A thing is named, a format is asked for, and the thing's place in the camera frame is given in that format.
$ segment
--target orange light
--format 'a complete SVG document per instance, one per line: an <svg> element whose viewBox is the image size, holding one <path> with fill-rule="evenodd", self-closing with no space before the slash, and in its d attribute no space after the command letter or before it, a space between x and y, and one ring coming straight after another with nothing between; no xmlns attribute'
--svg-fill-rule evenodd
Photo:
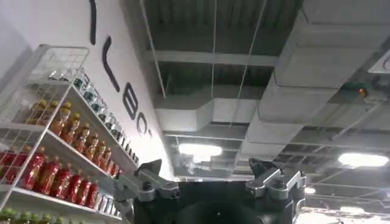
<svg viewBox="0 0 390 224"><path fill-rule="evenodd" d="M366 91L365 91L363 88L360 88L360 89L359 89L359 94L360 94L361 96L363 96L363 97L366 97L366 96L367 96L367 93L366 93Z"/></svg>

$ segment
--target ceiling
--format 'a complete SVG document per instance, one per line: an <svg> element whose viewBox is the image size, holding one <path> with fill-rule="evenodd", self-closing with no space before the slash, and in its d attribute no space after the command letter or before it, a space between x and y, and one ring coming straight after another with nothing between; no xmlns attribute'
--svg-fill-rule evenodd
<svg viewBox="0 0 390 224"><path fill-rule="evenodd" d="M389 74L368 72L390 48L390 2L145 0L137 7L145 14L135 21L147 24L138 30L146 78L177 177L248 180L247 159L255 157L307 173L317 190L308 206L390 212L389 164L337 162L344 152L390 156ZM178 151L187 142L223 153L194 163Z"/></svg>

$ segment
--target metal shelf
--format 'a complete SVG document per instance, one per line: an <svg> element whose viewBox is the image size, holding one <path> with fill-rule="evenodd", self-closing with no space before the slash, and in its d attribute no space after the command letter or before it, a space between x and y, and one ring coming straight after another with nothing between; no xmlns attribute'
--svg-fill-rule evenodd
<svg viewBox="0 0 390 224"><path fill-rule="evenodd" d="M30 131L41 133L44 130L44 126L29 124L0 124L0 128L9 128L10 130L14 130L15 133L19 133L20 131L22 131L21 133L24 133L23 131L26 131L25 133L30 133ZM20 135L20 138L27 138L27 136ZM91 176L93 180L98 180L99 186L108 194L114 193L111 175L103 171L100 167L95 165L95 163L87 159L83 154L75 150L52 131L46 131L40 146L45 147L45 155L50 158L58 156L61 162L71 163L72 170L80 169L82 175L88 175Z"/></svg>
<svg viewBox="0 0 390 224"><path fill-rule="evenodd" d="M10 187L11 187L10 185L0 185L0 192L5 193L10 189ZM95 218L96 216L99 216L100 219L104 219L109 222L112 221L120 222L122 220L120 217L105 214L95 209L70 203L68 201L64 201L58 198L50 197L48 195L36 193L34 191L30 191L20 187L14 187L12 189L12 194L10 196L10 199L31 206L39 205L43 208L48 208L53 211L58 211L63 215L74 215L74 214L78 214L82 216L91 215L94 216Z"/></svg>
<svg viewBox="0 0 390 224"><path fill-rule="evenodd" d="M56 80L29 80L27 83L27 85L42 84L47 86L61 86L63 89L65 89L66 86L69 86L68 82ZM119 142L112 136L110 130L99 119L87 101L85 101L83 96L80 94L80 92L78 92L77 89L75 89L73 85L70 88L65 100L72 103L72 111L79 112L81 114L82 124L86 122L89 123L91 132L97 133L99 135L99 139L104 140L105 144L112 148L111 158L117 165L119 165L125 172L137 169L135 162L126 153Z"/></svg>

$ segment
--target ceiling light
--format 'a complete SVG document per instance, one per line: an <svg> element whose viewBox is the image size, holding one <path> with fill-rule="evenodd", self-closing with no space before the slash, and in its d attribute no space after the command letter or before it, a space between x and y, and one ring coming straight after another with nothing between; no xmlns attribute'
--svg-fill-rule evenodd
<svg viewBox="0 0 390 224"><path fill-rule="evenodd" d="M339 162L343 165L352 167L384 166L389 161L389 158L380 155L362 154L362 153L344 153L339 157Z"/></svg>
<svg viewBox="0 0 390 224"><path fill-rule="evenodd" d="M306 187L305 188L305 193L306 194L315 194L316 193L316 190L312 187Z"/></svg>
<svg viewBox="0 0 390 224"><path fill-rule="evenodd" d="M343 206L340 208L340 211L342 212L348 212L348 213L352 213L352 214L361 214L361 213L364 213L364 209L363 208L359 208L359 207L350 207L350 206Z"/></svg>
<svg viewBox="0 0 390 224"><path fill-rule="evenodd" d="M180 144L179 152L196 156L218 156L222 153L222 148L216 145L203 144Z"/></svg>

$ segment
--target white wall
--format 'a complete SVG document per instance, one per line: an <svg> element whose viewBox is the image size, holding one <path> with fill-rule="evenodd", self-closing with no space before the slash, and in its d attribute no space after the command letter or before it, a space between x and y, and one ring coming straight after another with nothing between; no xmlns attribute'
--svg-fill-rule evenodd
<svg viewBox="0 0 390 224"><path fill-rule="evenodd" d="M163 146L143 70L127 28L123 2L96 0L96 4L97 34L96 44L93 46L89 42L89 1L0 0L0 78L26 49L34 50L41 43L88 47L90 54L85 62L86 71L127 136L131 138L140 161L162 158L160 175L172 178L169 157ZM108 35L112 37L108 63L121 87L120 93L112 87L101 61L102 47ZM139 111L145 114L148 127L153 132L152 141L138 136L136 122L130 119L122 104L126 82L132 84L137 94Z"/></svg>

